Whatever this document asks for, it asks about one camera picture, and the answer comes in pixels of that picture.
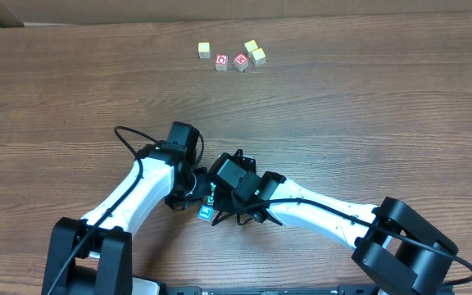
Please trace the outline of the blue L wooden block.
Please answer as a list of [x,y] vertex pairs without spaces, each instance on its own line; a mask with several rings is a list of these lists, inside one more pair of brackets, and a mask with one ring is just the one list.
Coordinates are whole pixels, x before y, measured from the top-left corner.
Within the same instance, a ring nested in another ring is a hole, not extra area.
[[201,220],[211,221],[214,208],[208,205],[201,205],[197,217]]

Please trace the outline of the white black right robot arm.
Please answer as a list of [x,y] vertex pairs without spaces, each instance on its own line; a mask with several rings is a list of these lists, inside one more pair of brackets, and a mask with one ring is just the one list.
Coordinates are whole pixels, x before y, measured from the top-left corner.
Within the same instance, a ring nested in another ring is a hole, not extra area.
[[208,172],[216,223],[247,216],[309,229],[352,250],[381,294],[435,294],[458,253],[454,242],[404,202],[355,204],[305,189],[285,176],[256,174],[253,159],[218,157]]

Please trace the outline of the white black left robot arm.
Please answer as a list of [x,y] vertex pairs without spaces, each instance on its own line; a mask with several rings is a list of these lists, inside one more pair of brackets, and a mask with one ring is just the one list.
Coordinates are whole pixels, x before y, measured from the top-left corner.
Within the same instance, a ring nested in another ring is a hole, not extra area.
[[131,171],[100,205],[53,227],[42,292],[163,294],[163,283],[133,274],[132,243],[159,202],[183,211],[210,194],[203,148],[200,131],[176,121],[166,139],[134,151]]

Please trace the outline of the green B wooden block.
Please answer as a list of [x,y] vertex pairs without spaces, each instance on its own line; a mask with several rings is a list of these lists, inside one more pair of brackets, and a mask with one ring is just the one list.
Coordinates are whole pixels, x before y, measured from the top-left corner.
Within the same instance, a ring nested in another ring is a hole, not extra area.
[[214,201],[215,201],[214,196],[211,195],[211,196],[209,196],[209,197],[207,198],[206,203],[207,203],[208,205],[213,205],[213,204],[214,204]]

